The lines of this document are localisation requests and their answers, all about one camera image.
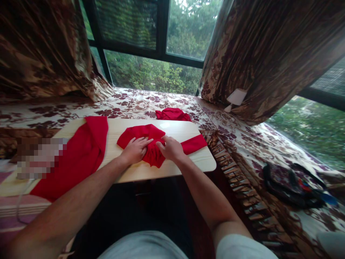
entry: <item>left hand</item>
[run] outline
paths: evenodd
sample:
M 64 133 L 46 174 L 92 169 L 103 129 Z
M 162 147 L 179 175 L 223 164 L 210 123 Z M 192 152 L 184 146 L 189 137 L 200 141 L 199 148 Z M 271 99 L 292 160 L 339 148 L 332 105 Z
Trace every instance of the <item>left hand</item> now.
M 128 165 L 140 162 L 147 151 L 146 146 L 152 141 L 153 138 L 147 140 L 145 137 L 131 139 L 127 147 L 122 151 L 120 158 Z

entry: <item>lamp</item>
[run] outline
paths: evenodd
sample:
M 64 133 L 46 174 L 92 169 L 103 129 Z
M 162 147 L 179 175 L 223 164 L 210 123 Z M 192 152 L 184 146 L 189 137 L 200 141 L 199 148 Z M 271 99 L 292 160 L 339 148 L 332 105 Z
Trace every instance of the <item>lamp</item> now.
M 224 109 L 225 112 L 231 112 L 231 105 L 241 105 L 247 92 L 243 89 L 236 88 L 235 91 L 227 98 L 227 101 L 230 102 L 230 105 Z

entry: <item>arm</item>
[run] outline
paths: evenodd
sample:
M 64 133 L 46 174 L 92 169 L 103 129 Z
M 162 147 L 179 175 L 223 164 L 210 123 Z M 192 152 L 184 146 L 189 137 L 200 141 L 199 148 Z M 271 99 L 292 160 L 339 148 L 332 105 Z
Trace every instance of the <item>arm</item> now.
M 52 203 L 7 246 L 9 258 L 53 258 L 77 234 L 111 185 L 141 161 L 152 140 L 132 139 L 122 154 Z
M 165 158 L 172 160 L 181 170 L 193 199 L 207 225 L 215 247 L 228 234 L 240 234 L 252 238 L 229 201 L 215 184 L 183 153 L 181 144 L 172 137 L 162 138 L 165 147 L 157 142 Z

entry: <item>hand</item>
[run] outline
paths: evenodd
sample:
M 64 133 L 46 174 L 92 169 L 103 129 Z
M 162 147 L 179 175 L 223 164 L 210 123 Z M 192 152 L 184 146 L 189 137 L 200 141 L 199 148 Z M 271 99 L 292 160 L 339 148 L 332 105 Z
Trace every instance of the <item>hand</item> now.
M 161 150 L 163 156 L 173 162 L 177 162 L 187 158 L 188 156 L 183 152 L 181 143 L 173 137 L 163 136 L 162 140 L 165 142 L 165 146 L 161 142 L 156 142 L 159 150 Z
M 140 162 L 146 151 L 146 146 L 153 141 L 153 138 L 150 140 L 145 139 L 145 137 L 131 139 L 127 147 L 122 151 L 120 158 L 129 165 L 136 164 Z

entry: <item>glass pane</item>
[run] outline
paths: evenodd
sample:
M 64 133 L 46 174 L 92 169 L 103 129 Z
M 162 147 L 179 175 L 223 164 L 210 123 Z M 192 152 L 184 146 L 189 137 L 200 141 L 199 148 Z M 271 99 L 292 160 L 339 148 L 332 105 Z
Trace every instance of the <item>glass pane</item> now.
M 267 122 L 329 167 L 345 168 L 345 112 L 295 96 Z
M 86 11 L 85 11 L 85 7 L 84 7 L 84 4 L 83 4 L 83 1 L 79 0 L 79 3 L 80 3 L 80 8 L 81 8 L 82 14 L 83 14 L 83 19 L 84 19 L 84 24 L 85 24 L 85 28 L 86 28 L 87 38 L 89 40 L 94 40 L 92 31 L 91 31 L 91 26 L 90 26 L 90 23 L 89 23 L 89 19 L 87 18 L 87 15 L 86 15 Z
M 105 50 L 117 86 L 195 95 L 202 69 Z
M 332 66 L 310 87 L 345 97 L 345 58 Z
M 91 49 L 93 56 L 96 59 L 97 64 L 101 67 L 101 72 L 102 72 L 102 75 L 104 76 L 105 73 L 104 73 L 102 62 L 101 62 L 100 54 L 98 53 L 97 48 L 96 47 L 90 47 L 90 49 Z
M 171 0 L 166 52 L 204 60 L 222 0 Z
M 96 0 L 106 40 L 156 49 L 157 3 L 144 0 Z

